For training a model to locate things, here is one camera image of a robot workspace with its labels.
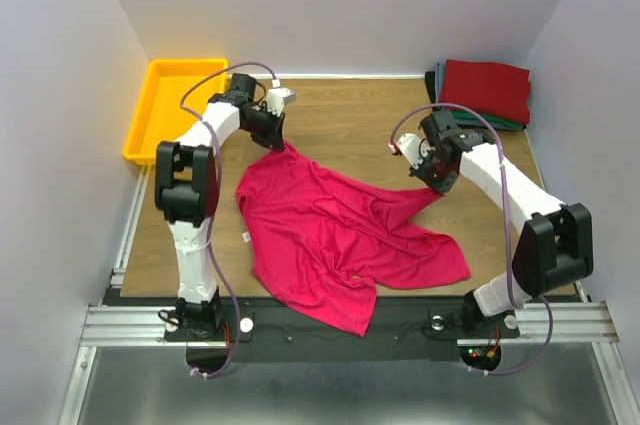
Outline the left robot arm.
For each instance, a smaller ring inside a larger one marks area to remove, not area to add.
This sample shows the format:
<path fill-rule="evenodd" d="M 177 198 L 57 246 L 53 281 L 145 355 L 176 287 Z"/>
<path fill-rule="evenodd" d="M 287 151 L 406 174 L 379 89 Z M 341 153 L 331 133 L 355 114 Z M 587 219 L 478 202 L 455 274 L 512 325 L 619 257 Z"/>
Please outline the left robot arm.
<path fill-rule="evenodd" d="M 171 232 L 179 273 L 175 308 L 161 311 L 170 340 L 212 340 L 228 332 L 220 311 L 219 286 L 211 259 L 211 226 L 221 192 L 220 148 L 233 133 L 246 131 L 270 151 L 284 149 L 285 106 L 296 93 L 281 85 L 262 85 L 247 74 L 234 74 L 229 88 L 208 100 L 196 122 L 174 141 L 156 149 L 155 206 Z"/>

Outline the pink t shirt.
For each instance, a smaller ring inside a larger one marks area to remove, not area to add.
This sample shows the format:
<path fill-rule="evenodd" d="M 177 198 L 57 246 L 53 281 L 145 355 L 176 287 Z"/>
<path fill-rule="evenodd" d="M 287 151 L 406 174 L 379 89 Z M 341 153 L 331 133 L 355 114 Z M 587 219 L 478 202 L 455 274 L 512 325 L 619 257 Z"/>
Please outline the pink t shirt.
<path fill-rule="evenodd" d="M 250 165 L 236 203 L 252 273 L 292 310 L 364 336 L 378 286 L 412 290 L 470 278 L 456 240 L 412 223 L 440 196 L 389 190 L 325 168 L 292 145 Z"/>

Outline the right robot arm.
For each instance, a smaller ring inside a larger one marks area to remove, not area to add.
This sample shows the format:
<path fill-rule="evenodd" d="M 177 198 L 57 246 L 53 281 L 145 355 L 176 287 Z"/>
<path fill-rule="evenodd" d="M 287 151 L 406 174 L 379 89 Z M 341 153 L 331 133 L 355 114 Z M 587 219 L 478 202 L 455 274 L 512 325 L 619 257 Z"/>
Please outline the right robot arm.
<path fill-rule="evenodd" d="M 528 178 L 506 158 L 493 128 L 463 129 L 445 107 L 420 128 L 420 135 L 406 133 L 391 145 L 410 175 L 440 194 L 466 178 L 500 208 L 505 231 L 518 233 L 505 241 L 505 272 L 464 296 L 466 332 L 482 335 L 496 316 L 592 274 L 592 216 L 584 205 L 568 205 Z"/>

